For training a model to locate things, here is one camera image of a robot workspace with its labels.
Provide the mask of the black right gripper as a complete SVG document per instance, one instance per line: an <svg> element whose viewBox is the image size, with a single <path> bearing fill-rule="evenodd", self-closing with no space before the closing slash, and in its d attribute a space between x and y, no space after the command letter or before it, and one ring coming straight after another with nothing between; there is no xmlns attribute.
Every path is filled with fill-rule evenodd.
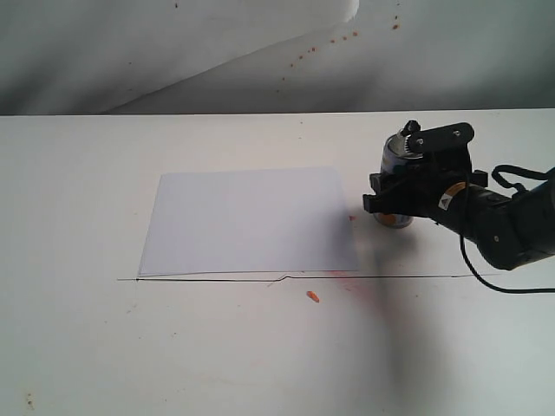
<svg viewBox="0 0 555 416"><path fill-rule="evenodd" d="M430 218L476 245L496 269L527 264L523 228L527 189L510 184L496 172L495 181L516 192L507 197L486 188L488 174L474 171L464 147L425 153L407 169L407 179L387 172L371 173L373 194L362 195L368 213Z"/></svg>

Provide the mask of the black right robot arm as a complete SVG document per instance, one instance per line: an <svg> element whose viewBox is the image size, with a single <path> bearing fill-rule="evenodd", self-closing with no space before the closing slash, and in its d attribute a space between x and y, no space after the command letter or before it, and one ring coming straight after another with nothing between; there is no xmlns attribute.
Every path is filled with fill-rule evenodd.
<svg viewBox="0 0 555 416"><path fill-rule="evenodd" d="M516 183L507 197L487 189L503 174L536 179L527 190ZM513 270L554 254L554 177L497 166L492 174L472 168L466 148L425 153L393 172L370 177L373 194L362 197L369 213L429 218L474 243L494 268Z"/></svg>

